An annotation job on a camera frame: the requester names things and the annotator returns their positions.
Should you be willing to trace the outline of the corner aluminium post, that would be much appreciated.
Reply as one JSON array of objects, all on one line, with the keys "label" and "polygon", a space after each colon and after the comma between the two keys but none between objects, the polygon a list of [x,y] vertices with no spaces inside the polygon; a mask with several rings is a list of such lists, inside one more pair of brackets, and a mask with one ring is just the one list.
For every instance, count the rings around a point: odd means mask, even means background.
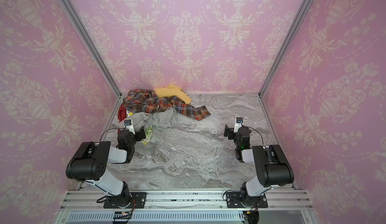
[{"label": "corner aluminium post", "polygon": [[95,44],[93,43],[90,34],[88,33],[86,27],[81,21],[79,13],[74,8],[73,4],[70,0],[58,0],[61,6],[63,7],[64,11],[66,12],[67,16],[69,17],[71,23],[73,24],[74,28],[76,29],[78,35],[80,36],[81,40],[83,41],[84,45],[88,49],[91,57],[95,61],[96,65],[100,69],[102,75],[104,76],[105,80],[107,81],[108,85],[114,92],[115,96],[120,98],[121,92],[114,81],[111,73],[109,72],[107,66],[105,65],[102,55],[98,52]]},{"label": "corner aluminium post", "polygon": [[282,60],[285,57],[286,52],[290,48],[292,41],[296,37],[296,34],[297,34],[305,16],[307,15],[307,12],[308,12],[309,8],[311,7],[311,4],[313,3],[313,1],[314,0],[302,0],[302,3],[300,4],[300,7],[299,7],[297,13],[295,14],[294,20],[293,20],[293,22],[288,30],[286,37],[284,38],[284,41],[283,41],[283,43],[279,49],[279,52],[278,52],[278,54],[273,62],[273,65],[272,65],[271,69],[269,70],[267,77],[264,81],[262,89],[259,93],[260,99],[263,99],[264,96],[267,94],[268,88],[269,88],[276,72],[278,71]]}]

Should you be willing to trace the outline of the grey cloth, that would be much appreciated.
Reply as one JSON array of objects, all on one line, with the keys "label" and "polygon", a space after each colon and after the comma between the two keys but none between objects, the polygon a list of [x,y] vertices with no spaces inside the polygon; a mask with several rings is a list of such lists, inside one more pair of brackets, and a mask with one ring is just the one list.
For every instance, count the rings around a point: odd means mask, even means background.
[{"label": "grey cloth", "polygon": [[131,120],[135,132],[139,132],[140,129],[148,128],[150,126],[157,128],[171,128],[178,123],[177,112],[173,108],[168,108],[164,112],[158,112],[154,114],[149,114],[145,112],[135,113],[131,116],[128,116],[122,123],[120,127],[124,126],[124,121]]}]

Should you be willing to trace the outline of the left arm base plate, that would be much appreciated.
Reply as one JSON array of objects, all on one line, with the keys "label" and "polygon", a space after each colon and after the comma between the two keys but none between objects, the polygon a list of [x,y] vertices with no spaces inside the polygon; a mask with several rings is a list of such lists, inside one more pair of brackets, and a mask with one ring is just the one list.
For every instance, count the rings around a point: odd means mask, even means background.
[{"label": "left arm base plate", "polygon": [[131,192],[129,196],[107,196],[105,209],[143,209],[146,204],[146,192]]}]

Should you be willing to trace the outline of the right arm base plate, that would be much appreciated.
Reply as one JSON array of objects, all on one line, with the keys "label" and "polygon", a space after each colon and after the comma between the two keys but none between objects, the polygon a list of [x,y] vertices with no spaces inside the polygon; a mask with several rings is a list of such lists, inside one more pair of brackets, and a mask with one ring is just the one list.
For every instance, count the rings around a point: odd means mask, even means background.
[{"label": "right arm base plate", "polygon": [[248,196],[247,194],[236,192],[236,191],[226,191],[223,193],[223,200],[227,204],[229,209],[240,209],[240,208],[250,208],[250,209],[266,209],[268,208],[268,203],[266,196]]}]

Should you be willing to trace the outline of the lemon print white cloth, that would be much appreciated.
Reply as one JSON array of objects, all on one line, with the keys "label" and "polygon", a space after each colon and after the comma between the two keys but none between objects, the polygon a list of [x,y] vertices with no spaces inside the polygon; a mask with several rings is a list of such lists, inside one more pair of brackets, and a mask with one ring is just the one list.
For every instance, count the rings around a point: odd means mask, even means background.
[{"label": "lemon print white cloth", "polygon": [[148,143],[150,143],[150,141],[152,140],[153,138],[153,126],[149,126],[149,127],[146,127],[144,129],[144,132],[145,132],[145,139],[142,139],[141,140],[141,143],[143,145],[147,145]]}]

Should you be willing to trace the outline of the yellow cloth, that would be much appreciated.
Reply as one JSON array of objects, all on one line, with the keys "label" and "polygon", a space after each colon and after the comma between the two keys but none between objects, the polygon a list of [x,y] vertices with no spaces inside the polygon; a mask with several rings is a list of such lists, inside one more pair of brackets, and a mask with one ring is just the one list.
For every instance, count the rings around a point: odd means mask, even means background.
[{"label": "yellow cloth", "polygon": [[154,92],[159,98],[176,96],[182,101],[184,101],[186,104],[190,104],[192,102],[192,99],[182,91],[181,87],[178,87],[173,84],[169,84],[167,87],[155,88]]}]

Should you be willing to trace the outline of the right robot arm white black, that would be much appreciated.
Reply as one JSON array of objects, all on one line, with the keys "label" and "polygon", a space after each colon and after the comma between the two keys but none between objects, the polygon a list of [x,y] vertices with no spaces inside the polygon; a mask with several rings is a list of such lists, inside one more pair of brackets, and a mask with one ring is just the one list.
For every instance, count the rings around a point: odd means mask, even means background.
[{"label": "right robot arm white black", "polygon": [[247,208],[264,208],[265,193],[275,186],[292,184],[295,175],[280,145],[251,146],[250,133],[242,123],[224,129],[224,137],[234,141],[236,159],[255,166],[255,176],[242,184],[237,200]]}]

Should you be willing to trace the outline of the right corner aluminium post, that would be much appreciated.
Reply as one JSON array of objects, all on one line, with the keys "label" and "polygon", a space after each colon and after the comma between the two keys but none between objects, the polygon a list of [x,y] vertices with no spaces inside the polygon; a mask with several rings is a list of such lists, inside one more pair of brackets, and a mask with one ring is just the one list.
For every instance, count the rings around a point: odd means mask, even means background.
[{"label": "right corner aluminium post", "polygon": [[308,12],[309,8],[311,7],[311,4],[313,3],[313,1],[314,0],[302,0],[302,3],[300,4],[300,7],[299,7],[297,13],[295,14],[294,20],[293,20],[293,22],[288,30],[286,37],[284,38],[284,41],[283,41],[283,43],[279,49],[279,52],[278,52],[278,54],[273,62],[273,65],[272,65],[271,69],[269,70],[267,77],[264,81],[262,89],[259,93],[260,99],[263,99],[264,96],[267,94],[268,88],[269,88],[276,72],[278,71],[282,60],[285,57],[286,52],[290,48],[292,41],[296,37],[296,34],[297,34],[305,16],[307,15],[307,12]]}]

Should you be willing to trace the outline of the dark red cloth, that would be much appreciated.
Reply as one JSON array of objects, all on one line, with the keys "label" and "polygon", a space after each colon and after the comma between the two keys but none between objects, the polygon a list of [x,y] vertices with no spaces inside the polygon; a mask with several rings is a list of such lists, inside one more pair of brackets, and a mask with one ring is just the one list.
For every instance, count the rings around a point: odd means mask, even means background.
[{"label": "dark red cloth", "polygon": [[119,122],[122,122],[123,120],[125,120],[127,117],[127,110],[126,108],[122,105],[120,105],[119,109],[118,109],[118,120]]}]

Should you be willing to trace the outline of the plaid red green cloth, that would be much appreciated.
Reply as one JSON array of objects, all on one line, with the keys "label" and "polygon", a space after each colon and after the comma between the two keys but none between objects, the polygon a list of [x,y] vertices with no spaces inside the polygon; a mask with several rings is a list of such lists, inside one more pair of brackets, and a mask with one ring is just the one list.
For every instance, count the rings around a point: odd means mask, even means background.
[{"label": "plaid red green cloth", "polygon": [[129,91],[123,99],[122,106],[132,113],[148,114],[160,113],[172,108],[177,113],[197,121],[211,115],[205,106],[194,107],[177,96],[158,97],[153,90],[136,89]]}]

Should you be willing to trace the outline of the aluminium front rail frame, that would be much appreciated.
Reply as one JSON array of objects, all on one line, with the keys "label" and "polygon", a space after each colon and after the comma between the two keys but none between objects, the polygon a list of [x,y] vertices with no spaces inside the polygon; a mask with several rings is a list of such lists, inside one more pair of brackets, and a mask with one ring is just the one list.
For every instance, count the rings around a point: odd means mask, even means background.
[{"label": "aluminium front rail frame", "polygon": [[[304,190],[276,188],[266,192],[259,202],[251,207],[242,204],[240,193],[225,189],[172,189],[134,190],[132,203],[140,211],[219,211],[222,209],[262,211],[311,211],[311,201]],[[61,210],[99,211],[104,210],[104,194],[100,191],[69,191]]]}]

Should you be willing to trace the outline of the left corner aluminium post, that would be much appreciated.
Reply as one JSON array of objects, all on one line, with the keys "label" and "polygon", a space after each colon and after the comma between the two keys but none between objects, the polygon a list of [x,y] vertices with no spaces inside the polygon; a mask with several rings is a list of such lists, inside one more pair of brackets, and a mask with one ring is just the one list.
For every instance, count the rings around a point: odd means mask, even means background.
[{"label": "left corner aluminium post", "polygon": [[96,65],[100,69],[102,75],[104,76],[105,80],[107,81],[108,85],[114,92],[115,96],[120,98],[121,92],[114,81],[111,73],[109,72],[107,66],[105,65],[102,55],[98,52],[95,44],[93,43],[90,34],[88,33],[86,27],[81,21],[79,13],[74,8],[73,4],[70,0],[58,0],[61,6],[63,7],[64,11],[66,12],[67,16],[69,17],[71,23],[73,24],[74,28],[76,29],[78,35],[80,36],[81,40],[83,41],[84,45],[88,49],[91,57],[95,61]]}]

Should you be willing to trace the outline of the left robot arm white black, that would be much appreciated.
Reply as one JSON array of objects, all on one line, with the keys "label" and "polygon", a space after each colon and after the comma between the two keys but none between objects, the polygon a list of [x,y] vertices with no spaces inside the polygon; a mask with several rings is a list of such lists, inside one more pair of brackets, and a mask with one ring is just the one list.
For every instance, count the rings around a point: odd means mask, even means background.
[{"label": "left robot arm white black", "polygon": [[143,209],[147,194],[131,193],[127,183],[117,179],[107,165],[131,163],[135,144],[145,138],[145,128],[141,127],[138,132],[120,130],[116,147],[110,141],[83,142],[68,163],[66,176],[101,190],[104,196],[97,203],[103,203],[105,209]]}]

